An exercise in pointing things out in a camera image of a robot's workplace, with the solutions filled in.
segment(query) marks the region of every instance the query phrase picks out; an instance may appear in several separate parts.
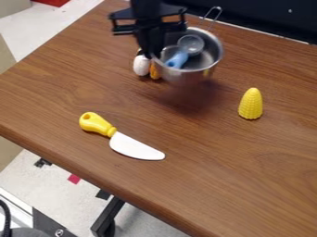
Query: orange object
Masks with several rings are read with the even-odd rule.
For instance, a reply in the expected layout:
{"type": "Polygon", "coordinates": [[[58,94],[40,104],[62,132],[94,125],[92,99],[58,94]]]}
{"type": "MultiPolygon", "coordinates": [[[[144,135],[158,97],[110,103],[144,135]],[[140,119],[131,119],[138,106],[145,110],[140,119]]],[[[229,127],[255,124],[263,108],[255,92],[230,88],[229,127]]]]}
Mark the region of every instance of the orange object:
{"type": "Polygon", "coordinates": [[[42,4],[48,4],[48,5],[52,5],[52,6],[63,6],[64,4],[69,2],[70,0],[32,0],[32,1],[42,3],[42,4]]]}
{"type": "Polygon", "coordinates": [[[153,80],[160,79],[159,72],[158,72],[158,70],[155,67],[155,64],[153,62],[151,63],[151,67],[150,67],[150,77],[153,80]]]}

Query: blue spoon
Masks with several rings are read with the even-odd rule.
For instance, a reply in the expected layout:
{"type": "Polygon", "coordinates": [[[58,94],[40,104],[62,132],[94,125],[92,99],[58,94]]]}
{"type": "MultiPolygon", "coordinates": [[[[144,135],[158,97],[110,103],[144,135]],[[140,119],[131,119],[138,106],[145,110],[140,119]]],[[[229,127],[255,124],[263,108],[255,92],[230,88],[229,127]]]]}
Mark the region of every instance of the blue spoon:
{"type": "Polygon", "coordinates": [[[183,36],[177,44],[179,50],[165,62],[166,66],[174,69],[180,69],[190,56],[199,55],[205,46],[204,40],[195,34],[183,36]]]}

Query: table leg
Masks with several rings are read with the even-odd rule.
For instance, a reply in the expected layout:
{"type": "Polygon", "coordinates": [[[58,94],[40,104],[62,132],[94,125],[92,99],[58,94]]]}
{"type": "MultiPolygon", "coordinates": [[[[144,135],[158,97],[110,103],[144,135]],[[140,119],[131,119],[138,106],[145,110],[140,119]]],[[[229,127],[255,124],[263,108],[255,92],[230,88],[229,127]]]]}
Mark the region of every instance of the table leg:
{"type": "Polygon", "coordinates": [[[41,158],[38,161],[36,161],[36,163],[34,164],[34,166],[41,168],[43,165],[47,165],[47,166],[52,166],[52,163],[41,158]]]}
{"type": "Polygon", "coordinates": [[[115,234],[114,218],[122,209],[125,202],[114,196],[104,211],[97,218],[90,230],[95,237],[113,237],[115,234]]]}

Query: white egg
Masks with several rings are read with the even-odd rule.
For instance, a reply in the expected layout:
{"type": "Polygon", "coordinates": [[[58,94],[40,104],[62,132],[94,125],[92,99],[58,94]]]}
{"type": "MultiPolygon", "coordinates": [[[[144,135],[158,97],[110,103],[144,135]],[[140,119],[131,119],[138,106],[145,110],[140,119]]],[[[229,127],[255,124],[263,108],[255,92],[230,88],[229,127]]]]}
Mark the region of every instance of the white egg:
{"type": "Polygon", "coordinates": [[[136,56],[133,62],[133,71],[138,76],[145,76],[149,73],[150,60],[141,55],[136,56]]]}

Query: metal handle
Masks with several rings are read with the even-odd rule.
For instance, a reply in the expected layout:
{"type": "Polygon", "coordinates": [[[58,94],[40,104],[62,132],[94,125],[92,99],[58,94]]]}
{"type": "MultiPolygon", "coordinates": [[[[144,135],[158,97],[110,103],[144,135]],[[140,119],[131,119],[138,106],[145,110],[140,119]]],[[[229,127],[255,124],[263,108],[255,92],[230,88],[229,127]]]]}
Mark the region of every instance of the metal handle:
{"type": "Polygon", "coordinates": [[[222,14],[222,8],[220,6],[213,6],[207,13],[206,15],[200,19],[198,26],[200,26],[202,24],[202,21],[213,11],[213,10],[218,10],[218,14],[217,16],[212,20],[212,22],[209,25],[208,31],[211,29],[212,25],[217,21],[217,19],[219,18],[219,16],[222,14]]]}

